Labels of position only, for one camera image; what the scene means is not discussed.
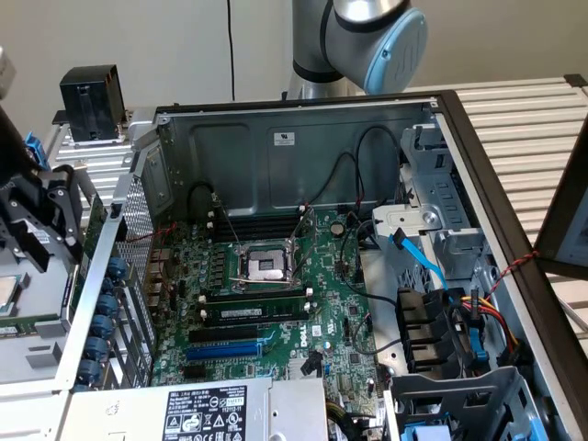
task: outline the white wall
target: white wall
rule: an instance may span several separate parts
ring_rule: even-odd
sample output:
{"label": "white wall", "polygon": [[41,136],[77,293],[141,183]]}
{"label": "white wall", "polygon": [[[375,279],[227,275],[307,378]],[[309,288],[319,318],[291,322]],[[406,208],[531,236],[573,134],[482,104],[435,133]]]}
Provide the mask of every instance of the white wall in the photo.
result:
{"label": "white wall", "polygon": [[[238,100],[288,87],[290,0],[232,0]],[[585,0],[413,0],[430,39],[413,85],[588,74]],[[116,63],[127,106],[230,100],[223,0],[2,0],[17,67],[6,109],[39,136],[76,65]]]}
{"label": "white wall", "polygon": [[413,0],[429,41],[413,85],[588,74],[586,0]]}
{"label": "white wall", "polygon": [[[232,0],[238,100],[284,90],[286,9]],[[2,0],[0,45],[17,68],[2,106],[23,134],[44,136],[63,108],[59,82],[80,65],[115,63],[127,106],[231,100],[223,0]]]}

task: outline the black frame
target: black frame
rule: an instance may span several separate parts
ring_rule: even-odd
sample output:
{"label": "black frame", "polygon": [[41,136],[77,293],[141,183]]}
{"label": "black frame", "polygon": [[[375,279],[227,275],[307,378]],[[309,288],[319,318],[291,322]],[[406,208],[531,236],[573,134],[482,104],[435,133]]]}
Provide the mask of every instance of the black frame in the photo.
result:
{"label": "black frame", "polygon": [[[316,100],[226,103],[218,105],[170,106],[157,108],[158,114],[188,112],[220,112],[264,110],[289,107],[353,104],[390,101],[394,99],[435,98],[451,130],[455,144],[468,169],[469,176],[481,199],[504,256],[509,262],[532,251],[523,227],[516,217],[492,164],[469,121],[455,91],[438,91],[383,96],[348,96]],[[582,436],[588,439],[588,358],[573,332],[560,303],[539,267],[530,261],[513,273],[539,338],[547,352],[561,388],[570,404]]]}
{"label": "black frame", "polygon": [[571,152],[558,189],[541,225],[535,249],[546,273],[588,280],[588,267],[566,264],[556,259],[580,202],[588,189],[588,117]]}

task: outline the blue pcie slot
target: blue pcie slot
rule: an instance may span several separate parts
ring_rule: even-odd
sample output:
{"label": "blue pcie slot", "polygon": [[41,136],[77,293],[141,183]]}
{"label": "blue pcie slot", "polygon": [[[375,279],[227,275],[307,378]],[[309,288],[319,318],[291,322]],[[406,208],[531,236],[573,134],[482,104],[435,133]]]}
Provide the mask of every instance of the blue pcie slot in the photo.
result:
{"label": "blue pcie slot", "polygon": [[237,356],[261,356],[261,342],[237,342],[225,345],[198,346],[186,350],[186,360],[196,361],[210,358],[233,358]]}

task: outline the motherboard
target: motherboard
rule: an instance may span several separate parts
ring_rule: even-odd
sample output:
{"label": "motherboard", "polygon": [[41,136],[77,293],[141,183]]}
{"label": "motherboard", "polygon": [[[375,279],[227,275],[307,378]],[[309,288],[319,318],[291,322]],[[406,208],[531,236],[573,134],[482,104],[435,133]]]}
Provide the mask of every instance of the motherboard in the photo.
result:
{"label": "motherboard", "polygon": [[[161,278],[150,288],[157,298],[152,306],[160,338],[152,386],[322,377],[327,399],[350,413],[378,414],[383,407],[382,373],[373,356],[359,354],[351,344],[352,332],[368,313],[368,302],[341,278],[345,271],[355,288],[364,289],[356,233],[349,235],[340,262],[346,215],[336,210],[314,214],[315,237],[307,234],[297,240],[298,259],[300,254],[306,257],[297,274],[299,284],[263,302],[252,295],[227,301],[234,297],[234,275],[245,258],[235,250],[249,246],[244,273],[253,282],[261,282],[272,277],[271,271],[280,274],[286,257],[277,247],[260,247],[259,240],[214,241],[205,224],[178,222],[160,230],[165,233],[156,239],[151,263],[152,280]],[[269,285],[278,286],[271,280]],[[204,294],[209,299],[206,305],[202,304]],[[210,311],[215,311],[211,305],[218,309],[222,304],[227,307],[220,308],[218,317],[231,320],[211,323]],[[254,354],[247,351],[249,344],[235,343],[243,339],[254,341]],[[360,330],[357,343],[366,351],[374,349],[369,326]],[[227,354],[232,356],[222,356],[228,347]],[[234,356],[242,350],[243,356]]]}

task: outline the computer monitor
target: computer monitor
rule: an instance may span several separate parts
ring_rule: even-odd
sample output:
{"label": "computer monitor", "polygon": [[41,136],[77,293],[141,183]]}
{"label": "computer monitor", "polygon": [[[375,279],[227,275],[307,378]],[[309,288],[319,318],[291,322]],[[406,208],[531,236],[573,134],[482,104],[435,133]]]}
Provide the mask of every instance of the computer monitor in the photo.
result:
{"label": "computer monitor", "polygon": [[535,242],[546,273],[588,280],[588,118]]}

